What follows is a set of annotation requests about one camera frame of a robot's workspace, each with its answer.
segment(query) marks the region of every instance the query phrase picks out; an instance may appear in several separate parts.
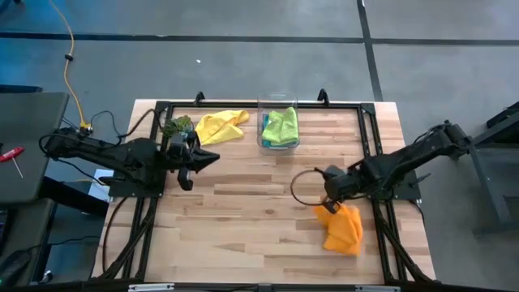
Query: wood plank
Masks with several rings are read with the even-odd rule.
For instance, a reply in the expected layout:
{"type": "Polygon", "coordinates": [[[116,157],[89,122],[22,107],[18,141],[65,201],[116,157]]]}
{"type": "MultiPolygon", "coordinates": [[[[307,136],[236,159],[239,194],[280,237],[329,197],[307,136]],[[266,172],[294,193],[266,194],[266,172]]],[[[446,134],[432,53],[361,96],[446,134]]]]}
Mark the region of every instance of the wood plank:
{"type": "MultiPolygon", "coordinates": [[[[137,100],[130,127],[155,102],[137,100]]],[[[403,147],[396,105],[375,103],[375,108],[384,151],[403,147]]],[[[187,114],[198,122],[205,114],[220,110],[227,109],[175,108],[174,116],[187,114]]],[[[221,159],[192,175],[192,191],[183,191],[176,174],[168,174],[154,222],[146,281],[383,283],[369,201],[347,203],[359,208],[364,229],[361,255],[352,257],[322,248],[325,227],[315,219],[312,208],[299,204],[290,193],[294,175],[302,170],[328,165],[345,168],[362,159],[356,112],[299,110],[301,144],[290,156],[260,149],[256,141],[257,113],[249,109],[249,114],[249,120],[239,125],[245,133],[243,138],[204,147],[220,153],[221,159]]],[[[149,116],[128,139],[147,137],[151,124],[149,116]]],[[[374,151],[369,121],[367,126],[374,151]]],[[[323,183],[319,174],[306,174],[297,181],[294,193],[301,200],[318,202],[325,195],[323,183]]],[[[115,204],[109,206],[107,218],[115,204]]],[[[135,199],[128,199],[114,219],[107,243],[108,262],[127,241],[134,208],[135,199]]],[[[434,277],[420,214],[413,205],[399,201],[395,202],[395,213],[402,244],[424,273],[434,277]]],[[[388,246],[396,275],[394,253],[388,246]]],[[[133,271],[138,258],[134,259],[133,271]]],[[[93,276],[100,273],[101,248],[93,276]]]]}

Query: clear plastic container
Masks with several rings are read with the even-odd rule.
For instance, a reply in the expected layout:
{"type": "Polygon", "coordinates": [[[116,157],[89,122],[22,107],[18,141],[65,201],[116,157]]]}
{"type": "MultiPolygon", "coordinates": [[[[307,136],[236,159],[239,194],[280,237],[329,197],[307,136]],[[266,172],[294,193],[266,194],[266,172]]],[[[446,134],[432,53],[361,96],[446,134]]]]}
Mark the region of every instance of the clear plastic container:
{"type": "Polygon", "coordinates": [[[294,150],[299,145],[298,98],[271,93],[258,98],[257,142],[262,149],[294,150]]]}

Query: green cloth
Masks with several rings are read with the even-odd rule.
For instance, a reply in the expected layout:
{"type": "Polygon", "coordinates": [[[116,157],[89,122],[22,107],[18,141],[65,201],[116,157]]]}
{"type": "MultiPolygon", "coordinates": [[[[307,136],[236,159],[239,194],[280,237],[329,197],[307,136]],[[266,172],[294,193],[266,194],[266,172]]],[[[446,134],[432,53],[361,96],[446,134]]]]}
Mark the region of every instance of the green cloth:
{"type": "Polygon", "coordinates": [[[299,140],[298,114],[293,107],[278,113],[275,110],[268,114],[268,125],[261,137],[270,141],[272,146],[280,146],[299,140]]]}

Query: screwdriver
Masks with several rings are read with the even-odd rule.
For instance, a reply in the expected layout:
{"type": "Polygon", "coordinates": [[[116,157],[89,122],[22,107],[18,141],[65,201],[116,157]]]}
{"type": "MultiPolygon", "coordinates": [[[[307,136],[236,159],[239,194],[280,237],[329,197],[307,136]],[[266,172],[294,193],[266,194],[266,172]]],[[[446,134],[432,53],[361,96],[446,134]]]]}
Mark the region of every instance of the screwdriver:
{"type": "Polygon", "coordinates": [[[18,170],[19,176],[21,178],[24,178],[24,176],[22,175],[22,172],[19,170],[18,163],[16,163],[15,157],[20,155],[24,150],[25,150],[25,148],[23,148],[23,147],[16,147],[16,148],[10,150],[9,152],[0,156],[0,162],[9,161],[11,159],[13,160],[13,162],[15,163],[16,169],[18,170]]]}

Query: gray floor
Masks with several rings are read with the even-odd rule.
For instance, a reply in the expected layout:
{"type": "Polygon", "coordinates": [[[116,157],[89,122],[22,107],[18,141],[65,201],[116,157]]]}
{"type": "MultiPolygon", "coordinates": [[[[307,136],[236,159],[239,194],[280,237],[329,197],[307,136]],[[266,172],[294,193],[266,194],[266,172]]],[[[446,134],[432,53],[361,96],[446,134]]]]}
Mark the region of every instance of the gray floor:
{"type": "MultiPolygon", "coordinates": [[[[56,1],[75,32],[202,36],[361,37],[354,0],[96,0],[56,1]]],[[[519,39],[515,0],[366,0],[371,35],[383,38],[519,39]]],[[[65,32],[47,1],[28,1],[0,15],[0,30],[65,32]]],[[[40,85],[66,91],[63,54],[69,41],[0,39],[0,84],[40,85]]],[[[112,110],[124,131],[137,98],[257,98],[291,92],[314,99],[326,88],[333,100],[373,101],[362,44],[254,42],[77,41],[71,82],[88,117],[112,110]]],[[[397,103],[410,143],[446,118],[471,135],[517,101],[519,46],[375,45],[385,101],[397,103]]],[[[66,116],[78,122],[73,103],[66,116]]],[[[96,121],[96,137],[114,140],[109,117],[96,121]]],[[[93,173],[95,166],[75,161],[93,173]]],[[[427,237],[439,280],[458,285],[519,290],[517,234],[475,238],[472,229],[494,222],[472,161],[439,158],[421,167],[427,237]]],[[[51,164],[60,180],[82,178],[51,164]]],[[[100,232],[101,224],[64,210],[100,232]]],[[[60,236],[74,229],[60,225],[60,236]]],[[[74,247],[53,251],[52,263],[74,247]]],[[[90,264],[87,254],[85,263],[90,264]]],[[[88,264],[67,267],[62,280],[86,277],[88,264]]]]}

